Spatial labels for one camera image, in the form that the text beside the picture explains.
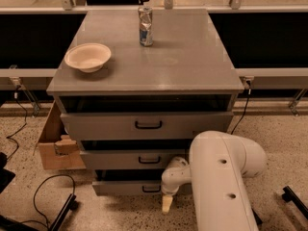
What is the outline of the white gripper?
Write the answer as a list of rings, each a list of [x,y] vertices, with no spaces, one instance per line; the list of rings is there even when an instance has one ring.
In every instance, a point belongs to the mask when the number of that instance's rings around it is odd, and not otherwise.
[[[189,163],[182,157],[174,157],[162,174],[162,212],[167,214],[170,210],[173,195],[180,187],[192,181]]]

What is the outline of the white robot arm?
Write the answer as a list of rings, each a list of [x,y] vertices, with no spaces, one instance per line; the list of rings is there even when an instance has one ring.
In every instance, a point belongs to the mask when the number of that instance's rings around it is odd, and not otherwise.
[[[162,174],[162,212],[184,184],[192,185],[198,231],[259,231],[244,186],[267,156],[256,141],[217,131],[197,135],[189,158],[173,158]]]

